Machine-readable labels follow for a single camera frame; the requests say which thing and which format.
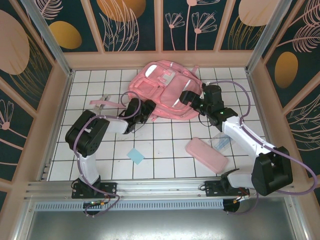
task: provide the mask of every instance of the white tile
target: white tile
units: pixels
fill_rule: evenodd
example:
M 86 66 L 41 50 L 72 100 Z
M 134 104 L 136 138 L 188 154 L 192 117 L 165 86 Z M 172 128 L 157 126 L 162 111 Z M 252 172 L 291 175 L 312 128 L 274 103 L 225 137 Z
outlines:
M 155 140 L 172 139 L 171 123 L 156 123 L 153 126 Z
M 105 75 L 106 82 L 120 82 L 121 70 L 107 70 Z
M 134 148 L 138 150 L 146 159 L 154 158 L 154 142 L 147 141 L 134 141 Z
M 88 83 L 73 83 L 70 96 L 86 95 Z
M 121 82 L 131 82 L 137 76 L 137 69 L 122 70 Z
M 154 160 L 143 159 L 138 165 L 133 164 L 134 179 L 153 179 L 154 178 Z
M 73 125 L 83 113 L 82 110 L 67 110 L 65 111 L 63 125 Z
M 204 79 L 217 79 L 215 69 L 213 67 L 200 67 L 200 77 Z
M 243 115 L 247 113 L 248 106 L 241 106 L 241 111 Z M 244 120 L 260 120 L 256 106 L 250 106 L 249 115 L 246 116 Z
M 169 118 L 163 118 L 163 117 L 158 117 L 155 121 L 155 123 L 171 123 L 171 119 Z
M 244 67 L 230 67 L 230 72 L 233 79 L 246 79 L 246 72 Z
M 232 151 L 234 156 L 240 156 L 240 155 L 248 155 L 248 152 L 246 152 L 237 142 L 234 140 L 231 141 Z
M 95 161 L 98 173 L 101 176 L 101 180 L 110 180 L 112 176 L 112 160 L 98 160 Z
M 127 154 L 134 148 L 134 141 L 116 141 L 114 159 L 129 159 Z
M 84 109 L 86 96 L 70 96 L 67 110 L 82 110 Z
M 235 92 L 222 92 L 221 96 L 225 106 L 239 106 Z
M 219 83 L 219 80 L 218 80 L 218 85 L 221 88 L 221 92 L 235 92 L 236 91 L 235 87 L 232 83 L 229 83 L 229 82 Z
M 230 69 L 228 67 L 215 68 L 216 79 L 232 79 Z
M 191 139 L 190 123 L 176 122 L 172 123 L 173 139 Z
M 233 79 L 233 81 L 237 84 L 240 84 L 242 87 L 244 87 L 246 91 L 251 92 L 248 79 Z M 237 92 L 243 92 L 243 90 L 239 86 L 234 85 L 234 87 Z
M 196 176 L 194 158 L 175 158 L 174 170 L 176 178 L 194 178 Z
M 134 136 L 135 134 L 133 132 L 130 132 L 128 134 L 117 133 L 115 135 L 115 140 L 116 141 L 133 141 Z
M 146 123 L 135 125 L 135 140 L 153 140 L 154 139 L 154 127 L 152 123 Z
M 114 158 L 115 142 L 103 141 L 100 143 L 98 150 L 95 152 L 97 160 L 111 160 Z
M 243 105 L 248 105 L 248 98 L 247 98 L 247 95 L 244 93 L 244 92 L 239 92 L 237 91 L 236 92 L 236 95 L 238 96 L 238 99 L 239 99 L 239 104 L 241 106 Z M 249 95 L 249 98 L 250 98 L 250 104 L 251 105 L 256 105 L 255 104 L 255 101 L 254 101 L 254 97 L 252 96 L 252 93 L 251 92 L 248 92 L 248 95 Z
M 209 139 L 209 129 L 200 122 L 191 122 L 191 135 L 193 138 Z
M 131 160 L 114 160 L 112 179 L 132 179 L 133 164 Z
M 122 81 L 120 85 L 120 94 L 124 94 L 128 91 L 129 81 Z
M 66 142 L 59 142 L 55 151 L 55 161 L 73 160 L 74 152 L 70 149 L 69 144 Z
M 226 166 L 224 167 L 222 172 L 217 174 L 218 176 L 221 176 L 221 174 L 236 168 L 235 162 L 234 162 L 234 157 L 233 156 L 227 156 L 226 158 L 228 159 L 228 163 L 226 164 Z
M 154 178 L 168 179 L 175 177 L 174 159 L 163 158 L 154 160 Z
M 74 75 L 74 83 L 87 83 L 89 82 L 91 71 L 76 71 Z
M 94 109 L 95 105 L 90 104 L 91 101 L 93 100 L 100 100 L 102 97 L 101 95 L 90 95 L 90 96 L 85 96 L 85 101 L 84 101 L 84 109 L 85 110 L 92 110 Z
M 93 70 L 90 74 L 90 83 L 104 82 L 106 78 L 106 70 Z
M 71 128 L 71 126 L 62 126 L 61 127 L 61 132 L 60 132 L 60 136 L 59 136 L 59 142 L 66 142 L 66 134 L 69 131 L 69 129 Z
M 173 140 L 173 152 L 175 158 L 191 157 L 189 153 L 186 152 L 186 146 L 191 140 Z
M 202 116 L 202 115 L 200 114 L 200 120 L 201 120 L 201 122 L 202 122 L 203 124 L 208 125 L 208 118 L 207 118 L 207 116 Z M 198 116 L 190 119 L 190 122 L 199 122 Z
M 102 138 L 102 141 L 114 141 L 115 137 L 115 133 L 106 132 Z
M 248 128 L 250 128 L 252 131 L 254 131 L 254 133 L 257 134 L 259 137 L 265 136 L 265 133 L 260 121 L 245 121 L 245 125 L 247 125 Z
M 71 181 L 76 180 L 78 177 L 79 177 L 78 164 L 77 164 L 77 161 L 74 160 L 72 165 L 70 180 Z
M 172 140 L 155 140 L 153 154 L 155 158 L 172 158 Z
M 192 72 L 192 70 L 194 69 L 193 67 L 187 67 L 186 69 L 188 69 L 190 72 Z M 200 79 L 200 71 L 199 68 L 195 71 L 194 75 Z
M 120 82 L 106 82 L 104 84 L 103 94 L 119 94 Z
M 248 172 L 253 170 L 255 164 L 255 161 L 250 159 L 249 156 L 235 156 L 234 162 L 237 169 Z
M 49 181 L 69 181 L 73 161 L 54 161 Z
M 216 176 L 216 174 L 213 171 L 211 171 L 209 168 L 207 168 L 205 165 L 203 165 L 197 159 L 194 159 L 194 165 L 195 165 L 195 173 L 196 173 L 197 178 L 199 178 L 199 177 L 215 177 Z
M 210 131 L 210 137 L 214 138 L 216 135 L 220 134 L 221 132 L 218 130 L 218 128 L 216 128 L 215 126 L 211 126 L 209 127 L 209 131 Z
M 102 95 L 104 92 L 104 82 L 90 82 L 87 95 Z

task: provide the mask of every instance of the backpack pocket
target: backpack pocket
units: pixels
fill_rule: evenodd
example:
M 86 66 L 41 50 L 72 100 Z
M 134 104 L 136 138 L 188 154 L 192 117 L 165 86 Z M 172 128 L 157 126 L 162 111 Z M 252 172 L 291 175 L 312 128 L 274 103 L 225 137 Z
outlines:
M 173 110 L 183 110 L 190 108 L 180 102 L 179 98 L 183 91 L 200 92 L 200 86 L 193 79 L 183 75 L 178 75 L 172 79 L 170 84 L 164 89 L 160 102 Z
M 158 98 L 164 91 L 164 88 L 157 82 L 145 77 L 142 77 L 136 81 L 133 88 L 138 95 L 151 100 Z

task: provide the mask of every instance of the floral wallpaper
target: floral wallpaper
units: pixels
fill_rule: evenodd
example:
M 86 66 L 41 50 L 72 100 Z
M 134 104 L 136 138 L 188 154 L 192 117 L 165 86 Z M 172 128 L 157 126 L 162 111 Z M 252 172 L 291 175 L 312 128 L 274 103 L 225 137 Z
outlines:
M 225 0 L 164 0 L 163 50 L 213 50 Z

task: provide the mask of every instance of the backpack strap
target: backpack strap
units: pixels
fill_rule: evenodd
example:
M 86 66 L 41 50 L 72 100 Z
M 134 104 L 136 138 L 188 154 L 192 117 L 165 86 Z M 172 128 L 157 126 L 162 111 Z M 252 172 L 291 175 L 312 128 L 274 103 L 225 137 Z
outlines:
M 197 72 L 198 68 L 199 68 L 199 66 L 194 66 L 193 69 L 192 69 L 192 71 L 191 71 L 191 73 L 192 73 L 193 75 L 196 75 L 196 72 Z

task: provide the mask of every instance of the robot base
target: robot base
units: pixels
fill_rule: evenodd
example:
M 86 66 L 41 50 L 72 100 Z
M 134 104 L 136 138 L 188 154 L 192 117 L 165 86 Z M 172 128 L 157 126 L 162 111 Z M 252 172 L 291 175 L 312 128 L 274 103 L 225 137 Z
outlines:
M 107 192 L 116 194 L 117 193 L 117 183 L 116 182 L 101 182 L 99 176 L 98 180 L 92 184 L 95 188 Z M 93 190 L 86 183 L 81 181 L 80 178 L 76 179 L 72 184 L 72 199 L 105 199 L 106 196 L 100 192 Z

